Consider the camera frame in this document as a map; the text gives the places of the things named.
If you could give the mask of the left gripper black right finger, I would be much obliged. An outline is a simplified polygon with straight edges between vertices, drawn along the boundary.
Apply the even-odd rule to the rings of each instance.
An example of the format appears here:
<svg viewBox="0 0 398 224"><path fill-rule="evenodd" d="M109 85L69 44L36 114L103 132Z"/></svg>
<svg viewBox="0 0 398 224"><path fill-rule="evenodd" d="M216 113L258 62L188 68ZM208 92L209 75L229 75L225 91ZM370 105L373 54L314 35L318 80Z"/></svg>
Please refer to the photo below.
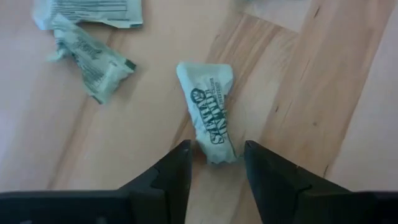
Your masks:
<svg viewBox="0 0 398 224"><path fill-rule="evenodd" d="M246 141L244 159L263 223L376 222L372 193L351 192L255 141Z"/></svg>

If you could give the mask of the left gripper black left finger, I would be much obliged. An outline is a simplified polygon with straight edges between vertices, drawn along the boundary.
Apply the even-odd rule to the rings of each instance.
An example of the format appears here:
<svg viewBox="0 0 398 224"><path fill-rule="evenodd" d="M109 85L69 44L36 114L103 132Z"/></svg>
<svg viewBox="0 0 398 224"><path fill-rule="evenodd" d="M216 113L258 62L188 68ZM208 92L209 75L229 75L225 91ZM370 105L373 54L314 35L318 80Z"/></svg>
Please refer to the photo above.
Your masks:
<svg viewBox="0 0 398 224"><path fill-rule="evenodd" d="M184 223L191 181L191 141L184 140L119 189L129 194L134 223Z"/></svg>

